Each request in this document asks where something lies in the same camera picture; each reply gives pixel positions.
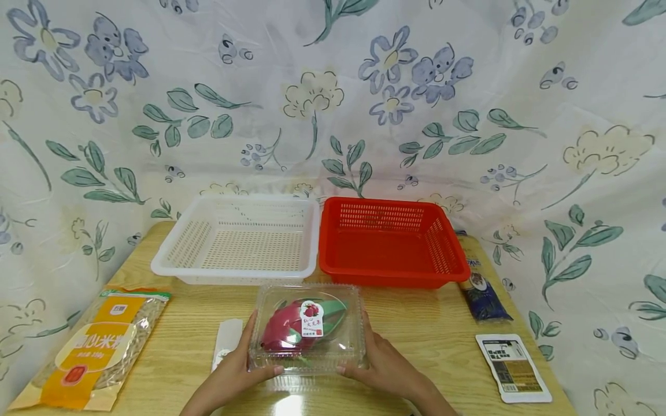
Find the dragon fruit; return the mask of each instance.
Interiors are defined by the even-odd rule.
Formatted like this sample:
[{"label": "dragon fruit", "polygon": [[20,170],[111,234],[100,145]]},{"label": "dragon fruit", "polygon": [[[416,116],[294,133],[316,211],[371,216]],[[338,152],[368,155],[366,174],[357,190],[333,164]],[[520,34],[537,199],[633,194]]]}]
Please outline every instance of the dragon fruit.
[{"label": "dragon fruit", "polygon": [[[302,322],[300,310],[302,304],[312,300],[318,302],[323,311],[322,323],[324,335],[322,337],[302,337]],[[338,300],[297,299],[291,304],[282,302],[280,307],[270,317],[261,339],[261,347],[269,352],[305,352],[318,342],[327,338],[340,324],[347,311],[345,302]],[[315,305],[307,305],[303,314],[307,317],[320,315],[322,312]]]}]

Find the finger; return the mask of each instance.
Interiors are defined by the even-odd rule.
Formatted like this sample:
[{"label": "finger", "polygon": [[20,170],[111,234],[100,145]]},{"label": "finger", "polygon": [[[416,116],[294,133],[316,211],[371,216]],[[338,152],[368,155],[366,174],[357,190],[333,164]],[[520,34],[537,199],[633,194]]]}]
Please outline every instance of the finger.
[{"label": "finger", "polygon": [[341,376],[360,381],[365,385],[372,386],[374,384],[375,373],[372,370],[359,368],[351,363],[347,363],[345,366],[338,366],[337,371]]},{"label": "finger", "polygon": [[374,331],[372,331],[372,325],[370,325],[370,317],[368,312],[363,311],[363,330],[366,334],[366,345],[374,343]]},{"label": "finger", "polygon": [[238,342],[238,347],[236,349],[240,349],[242,347],[243,350],[247,351],[247,349],[250,347],[250,338],[252,337],[252,330],[254,329],[255,321],[256,310],[252,312],[252,315],[250,315],[248,323],[245,325],[243,333],[240,336],[240,341]]},{"label": "finger", "polygon": [[270,380],[277,375],[284,373],[284,367],[281,365],[268,365],[263,368],[258,368],[247,373],[247,380],[250,385],[263,383]]}]

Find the hand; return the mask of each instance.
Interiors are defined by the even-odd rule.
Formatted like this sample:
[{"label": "hand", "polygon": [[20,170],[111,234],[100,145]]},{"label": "hand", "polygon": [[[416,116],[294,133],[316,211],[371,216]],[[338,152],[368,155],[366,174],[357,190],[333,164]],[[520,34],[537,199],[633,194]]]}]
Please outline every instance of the hand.
[{"label": "hand", "polygon": [[206,381],[194,392],[180,416],[209,416],[243,391],[282,374],[284,368],[271,365],[248,371],[250,337],[256,321],[256,311],[250,315],[240,336],[238,347],[227,354]]},{"label": "hand", "polygon": [[370,368],[362,369],[347,363],[344,367],[338,367],[338,373],[411,401],[423,416],[457,415],[430,379],[414,368],[389,341],[372,331],[370,318],[365,311],[363,326]]}]

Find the wrist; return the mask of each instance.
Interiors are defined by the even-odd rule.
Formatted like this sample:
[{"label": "wrist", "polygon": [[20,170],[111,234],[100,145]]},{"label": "wrist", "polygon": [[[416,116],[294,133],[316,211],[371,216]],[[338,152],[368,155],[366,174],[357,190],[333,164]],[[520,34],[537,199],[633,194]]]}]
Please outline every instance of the wrist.
[{"label": "wrist", "polygon": [[408,399],[422,416],[457,416],[435,384],[426,378],[420,388]]}]

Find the orange food package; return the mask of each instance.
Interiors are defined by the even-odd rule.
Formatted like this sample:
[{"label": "orange food package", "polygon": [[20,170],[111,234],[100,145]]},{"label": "orange food package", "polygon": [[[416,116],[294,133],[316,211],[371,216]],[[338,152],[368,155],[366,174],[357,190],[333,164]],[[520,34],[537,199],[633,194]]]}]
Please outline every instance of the orange food package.
[{"label": "orange food package", "polygon": [[171,294],[107,286],[9,406],[111,411]]}]

